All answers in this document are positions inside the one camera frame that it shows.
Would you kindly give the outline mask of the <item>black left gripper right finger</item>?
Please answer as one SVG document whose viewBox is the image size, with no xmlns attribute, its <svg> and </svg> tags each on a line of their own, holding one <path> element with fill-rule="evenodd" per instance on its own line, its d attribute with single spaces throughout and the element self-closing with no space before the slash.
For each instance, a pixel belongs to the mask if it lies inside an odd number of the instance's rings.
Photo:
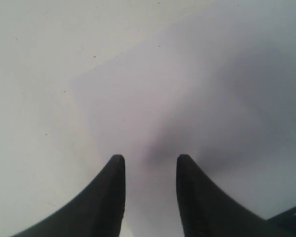
<svg viewBox="0 0 296 237">
<path fill-rule="evenodd" d="M 176 193 L 186 237 L 290 237 L 225 194 L 189 155 L 177 159 Z"/>
</svg>

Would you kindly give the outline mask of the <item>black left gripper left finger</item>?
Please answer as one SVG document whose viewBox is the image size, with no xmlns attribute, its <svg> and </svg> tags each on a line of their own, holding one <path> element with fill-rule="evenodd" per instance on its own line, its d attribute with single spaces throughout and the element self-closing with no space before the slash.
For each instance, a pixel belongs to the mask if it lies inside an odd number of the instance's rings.
<svg viewBox="0 0 296 237">
<path fill-rule="evenodd" d="M 74 199 L 18 237 L 117 237 L 126 201 L 126 169 L 114 155 Z"/>
</svg>

